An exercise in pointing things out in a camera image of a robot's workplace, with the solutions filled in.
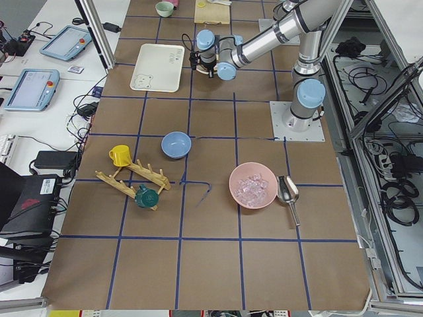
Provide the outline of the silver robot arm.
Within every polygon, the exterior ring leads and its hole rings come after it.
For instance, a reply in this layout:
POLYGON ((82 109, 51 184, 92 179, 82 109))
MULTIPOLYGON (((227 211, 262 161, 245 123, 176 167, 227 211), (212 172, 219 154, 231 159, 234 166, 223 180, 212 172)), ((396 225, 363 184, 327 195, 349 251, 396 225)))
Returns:
POLYGON ((274 8, 272 25, 245 43, 235 35, 216 36, 211 30, 201 30, 196 46, 190 48, 190 66, 193 70, 203 67, 208 77, 217 75, 230 81, 238 69, 298 37, 298 58, 292 69, 293 101, 282 114, 282 123, 294 132, 306 131, 326 94, 325 86, 317 78, 322 36, 341 4, 341 1, 283 1, 274 8))

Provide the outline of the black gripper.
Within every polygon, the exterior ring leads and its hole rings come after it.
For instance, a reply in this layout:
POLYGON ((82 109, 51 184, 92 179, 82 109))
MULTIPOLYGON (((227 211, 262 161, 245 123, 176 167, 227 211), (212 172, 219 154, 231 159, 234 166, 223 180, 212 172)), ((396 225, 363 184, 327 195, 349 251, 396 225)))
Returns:
POLYGON ((201 65, 208 70, 208 77, 213 78, 215 72, 217 71, 217 56, 215 53, 196 53, 190 52, 189 56, 190 67, 196 69, 198 65, 201 65))

